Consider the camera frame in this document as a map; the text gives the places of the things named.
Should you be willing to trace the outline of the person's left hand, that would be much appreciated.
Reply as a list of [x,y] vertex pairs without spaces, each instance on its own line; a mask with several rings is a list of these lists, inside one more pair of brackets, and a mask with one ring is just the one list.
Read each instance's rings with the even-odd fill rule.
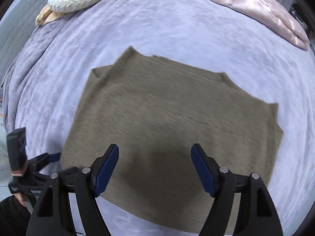
[[36,205],[37,198],[33,195],[24,195],[22,193],[15,193],[14,196],[18,202],[25,207],[30,213],[33,212]]

